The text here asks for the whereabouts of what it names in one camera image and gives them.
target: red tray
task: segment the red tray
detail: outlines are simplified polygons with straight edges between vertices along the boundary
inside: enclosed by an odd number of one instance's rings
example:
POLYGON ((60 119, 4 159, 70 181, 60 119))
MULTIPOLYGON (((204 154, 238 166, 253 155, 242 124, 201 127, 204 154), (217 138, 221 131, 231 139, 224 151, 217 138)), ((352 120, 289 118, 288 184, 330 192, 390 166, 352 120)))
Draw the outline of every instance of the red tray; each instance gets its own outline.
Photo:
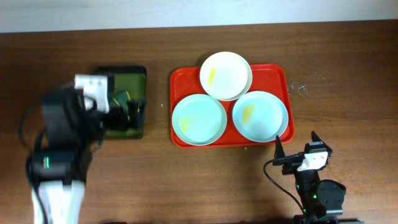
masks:
MULTIPOLYGON (((292 108, 290 106, 289 92, 287 91, 286 78, 284 71, 274 64, 255 64, 250 65, 253 72, 253 81, 249 91, 266 91, 278 97, 286 106, 289 114, 289 124, 285 133, 280 137, 282 143, 289 142, 294 136, 294 123, 292 116, 292 108)), ((179 68, 173 72, 170 77, 170 108, 171 114, 177 103, 185 97, 203 93, 206 94, 200 85, 199 79, 200 67, 179 68)), ((224 106, 228 123, 226 125, 223 135, 214 143, 207 146, 192 146, 182 141, 174 132, 171 127, 171 136, 174 144, 185 149, 195 149, 204 147, 225 147, 225 146, 253 146, 253 145, 266 145, 275 144, 275 141, 258 143, 253 142, 243 137, 232 120, 232 109, 236 100, 233 101, 220 101, 224 106)))

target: white background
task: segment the white background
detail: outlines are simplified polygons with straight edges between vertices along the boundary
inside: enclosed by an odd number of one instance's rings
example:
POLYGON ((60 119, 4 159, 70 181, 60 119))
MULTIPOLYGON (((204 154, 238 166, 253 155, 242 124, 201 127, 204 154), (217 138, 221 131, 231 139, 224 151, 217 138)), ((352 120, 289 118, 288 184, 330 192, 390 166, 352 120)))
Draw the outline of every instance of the white background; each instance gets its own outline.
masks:
POLYGON ((398 19, 398 0, 0 0, 0 32, 398 19))

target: yellow mark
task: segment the yellow mark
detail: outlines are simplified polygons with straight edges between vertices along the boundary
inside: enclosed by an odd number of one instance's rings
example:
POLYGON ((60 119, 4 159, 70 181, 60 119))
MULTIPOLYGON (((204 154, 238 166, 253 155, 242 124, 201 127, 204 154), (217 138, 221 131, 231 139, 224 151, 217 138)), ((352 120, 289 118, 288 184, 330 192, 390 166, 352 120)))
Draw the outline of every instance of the yellow mark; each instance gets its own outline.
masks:
POLYGON ((210 76, 209 76, 209 87, 211 88, 211 84, 213 84, 214 76, 216 76, 216 69, 211 68, 210 76))
POLYGON ((183 132, 188 131, 188 127, 187 127, 189 124, 188 118, 179 119, 178 123, 181 124, 181 128, 182 128, 183 132))
POLYGON ((255 105, 249 104, 243 108, 243 124, 249 122, 255 107, 255 105))

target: plate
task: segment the plate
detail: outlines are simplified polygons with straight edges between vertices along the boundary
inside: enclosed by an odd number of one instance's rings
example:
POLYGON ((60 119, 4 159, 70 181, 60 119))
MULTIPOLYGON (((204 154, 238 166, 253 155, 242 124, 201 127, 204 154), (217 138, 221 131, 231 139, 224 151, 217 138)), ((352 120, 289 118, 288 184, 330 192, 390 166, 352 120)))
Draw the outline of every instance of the plate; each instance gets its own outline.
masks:
POLYGON ((225 131, 226 112, 209 95, 194 94, 181 100, 173 110, 172 127, 177 136, 194 146, 215 142, 225 131))
POLYGON ((200 69, 200 83, 212 97, 231 101, 250 88, 253 74, 248 62, 232 52, 218 52, 208 57, 200 69))
POLYGON ((255 142, 270 142, 281 136, 289 123, 289 115, 278 97, 264 92, 246 93, 234 105, 232 117, 236 129, 255 142))

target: wooden table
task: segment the wooden table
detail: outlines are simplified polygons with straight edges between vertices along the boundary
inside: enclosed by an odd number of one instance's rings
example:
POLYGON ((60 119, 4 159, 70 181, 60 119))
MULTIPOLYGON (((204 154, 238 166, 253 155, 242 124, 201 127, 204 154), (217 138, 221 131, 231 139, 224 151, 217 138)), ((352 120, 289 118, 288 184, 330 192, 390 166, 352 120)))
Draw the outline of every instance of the wooden table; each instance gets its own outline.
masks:
MULTIPOLYGON (((334 149, 320 172, 347 186, 343 218, 398 219, 398 21, 0 34, 0 219, 32 223, 28 155, 16 139, 21 114, 76 73, 99 65, 148 71, 145 135, 106 141, 88 171, 80 223, 232 223, 293 217, 300 210, 262 173, 273 146, 184 150, 170 139, 169 76, 219 51, 285 71, 296 135, 334 149)), ((27 123, 33 139, 42 123, 27 123)), ((294 192, 294 177, 270 167, 294 192)))

